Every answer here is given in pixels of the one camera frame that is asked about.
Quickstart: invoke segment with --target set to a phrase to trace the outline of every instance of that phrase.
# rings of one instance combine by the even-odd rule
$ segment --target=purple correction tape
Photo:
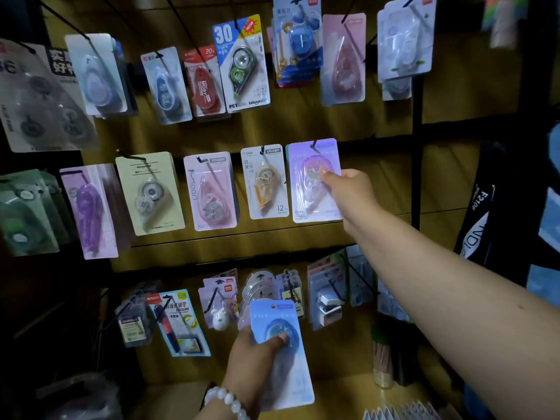
[[[319,176],[321,169],[332,172],[330,161],[324,156],[310,156],[301,165],[301,191],[306,211],[312,211],[326,194],[326,186]]]
[[[85,251],[97,252],[101,238],[103,204],[101,196],[91,183],[81,186],[76,194],[78,231]]]

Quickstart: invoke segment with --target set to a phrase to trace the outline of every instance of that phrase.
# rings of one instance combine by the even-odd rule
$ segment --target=hand
[[[274,356],[282,349],[288,335],[281,333],[256,344],[251,327],[243,327],[230,351],[222,387],[232,392],[248,411],[251,419],[259,416],[259,405],[274,364]]]
[[[368,175],[357,169],[343,169],[342,175],[322,170],[320,177],[331,189],[332,197],[344,218],[344,229],[356,238],[360,221],[379,205]]]

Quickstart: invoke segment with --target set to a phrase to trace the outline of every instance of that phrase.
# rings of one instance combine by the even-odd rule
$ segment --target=pink correction tape
[[[333,69],[333,91],[337,98],[354,100],[360,97],[362,81],[358,58],[349,38],[343,37]]]
[[[208,225],[218,225],[229,218],[230,210],[226,198],[204,177],[200,179],[198,193],[200,195],[197,200],[198,212]]]
[[[330,161],[323,156],[311,156],[301,165],[301,189],[303,190],[304,206],[307,211],[315,209],[326,194],[326,186],[319,177],[321,169],[332,172]]]

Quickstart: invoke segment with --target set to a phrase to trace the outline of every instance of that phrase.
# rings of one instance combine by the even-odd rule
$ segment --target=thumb
[[[344,177],[341,177],[340,175],[335,174],[334,172],[330,172],[324,169],[321,169],[321,171],[319,172],[319,177],[329,187],[333,187],[337,185],[337,183],[340,183],[342,180],[344,180]]]
[[[280,349],[284,347],[284,344],[288,340],[288,334],[286,332],[280,333],[278,336],[268,339],[263,345],[269,347],[272,353],[276,355]]]

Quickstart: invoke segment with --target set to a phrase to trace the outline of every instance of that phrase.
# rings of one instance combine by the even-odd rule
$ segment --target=white bead bracelet
[[[251,420],[247,416],[247,412],[242,409],[241,402],[239,402],[239,400],[235,398],[235,395],[229,392],[228,389],[214,386],[206,392],[204,404],[208,405],[208,403],[214,398],[221,399],[226,405],[231,406],[231,410],[237,415],[237,420]]]

